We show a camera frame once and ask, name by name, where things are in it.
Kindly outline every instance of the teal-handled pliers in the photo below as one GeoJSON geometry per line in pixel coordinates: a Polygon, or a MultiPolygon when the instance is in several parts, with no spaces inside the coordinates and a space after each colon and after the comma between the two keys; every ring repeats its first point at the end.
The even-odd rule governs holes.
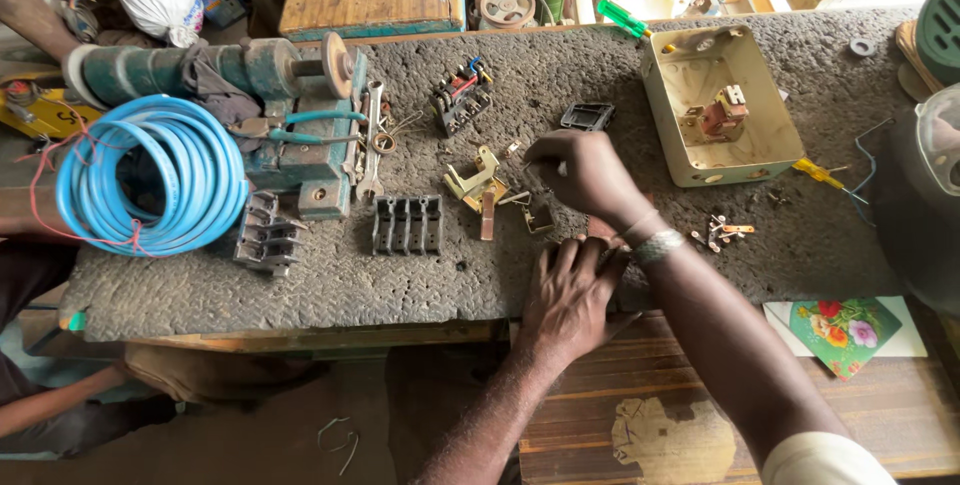
{"type": "Polygon", "coordinates": [[[299,132],[287,132],[283,130],[287,124],[302,123],[304,121],[313,121],[317,119],[349,119],[352,121],[366,122],[367,116],[359,112],[341,112],[337,110],[318,110],[313,112],[299,112],[296,114],[287,114],[282,118],[250,118],[243,123],[234,124],[229,127],[230,134],[242,136],[244,138],[268,138],[278,142],[287,142],[290,144],[306,144],[309,146],[325,146],[327,144],[345,144],[360,140],[362,135],[352,134],[350,136],[338,136],[335,138],[321,138],[312,134],[300,134],[299,132]]]}

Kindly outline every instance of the bench grinder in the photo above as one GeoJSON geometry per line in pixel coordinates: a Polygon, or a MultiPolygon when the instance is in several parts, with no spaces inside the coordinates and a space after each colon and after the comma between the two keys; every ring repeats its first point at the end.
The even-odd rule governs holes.
{"type": "MultiPolygon", "coordinates": [[[[83,45],[62,62],[63,77],[84,102],[101,110],[148,95],[192,98],[182,81],[187,51],[83,45]]],[[[223,79],[263,103],[264,117],[282,118],[295,107],[299,112],[360,111],[367,59],[348,52],[336,33],[324,36],[318,51],[303,54],[286,39],[245,40],[200,51],[223,79]]],[[[342,137],[355,133],[358,123],[319,119],[286,130],[293,132],[293,127],[300,134],[342,137]]],[[[303,220],[341,219],[350,213],[355,149],[356,142],[300,146],[267,140],[244,153],[246,177],[258,190],[299,194],[303,220]]]]}

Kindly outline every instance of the bracelet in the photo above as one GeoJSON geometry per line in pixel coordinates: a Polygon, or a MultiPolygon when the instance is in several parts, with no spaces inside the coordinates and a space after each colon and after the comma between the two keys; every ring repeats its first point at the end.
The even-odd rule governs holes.
{"type": "Polygon", "coordinates": [[[657,211],[656,209],[651,209],[646,215],[644,215],[643,217],[640,217],[639,221],[634,222],[632,226],[626,229],[626,231],[617,234],[615,237],[618,237],[623,241],[630,243],[630,237],[632,236],[632,234],[640,231],[643,224],[653,219],[659,213],[660,211],[657,211]]]}
{"type": "Polygon", "coordinates": [[[633,256],[641,267],[658,262],[666,257],[667,254],[680,248],[685,242],[683,234],[677,230],[669,229],[654,233],[653,237],[644,241],[640,246],[633,249],[633,256]]]}

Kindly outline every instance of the blue cable coil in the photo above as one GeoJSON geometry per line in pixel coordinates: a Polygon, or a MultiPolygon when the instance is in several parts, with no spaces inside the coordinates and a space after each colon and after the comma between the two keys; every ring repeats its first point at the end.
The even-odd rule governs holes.
{"type": "Polygon", "coordinates": [[[240,149],[197,104],[166,95],[138,98],[103,114],[88,132],[102,144],[96,156],[87,137],[69,147],[56,177],[56,208],[78,236],[114,242],[91,245],[126,256],[167,256],[209,244],[237,220],[249,190],[240,149]],[[117,162],[136,146],[162,177],[166,201],[159,216],[136,207],[116,178],[117,162]],[[116,245],[132,239],[134,219],[143,224],[136,247],[116,245]]]}

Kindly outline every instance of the paper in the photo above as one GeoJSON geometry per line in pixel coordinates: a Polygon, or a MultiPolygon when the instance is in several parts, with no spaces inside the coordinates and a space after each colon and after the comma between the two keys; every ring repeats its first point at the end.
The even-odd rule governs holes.
{"type": "MultiPolygon", "coordinates": [[[[877,297],[876,300],[887,307],[887,310],[893,313],[903,326],[894,333],[894,336],[886,344],[883,344],[874,354],[874,357],[926,357],[927,348],[920,339],[920,332],[917,331],[917,325],[910,317],[910,311],[906,307],[904,298],[898,295],[877,297]]],[[[810,348],[806,347],[787,326],[792,306],[792,301],[764,303],[763,314],[766,315],[767,322],[773,326],[774,331],[780,335],[794,355],[797,357],[813,357],[810,348]]]]}

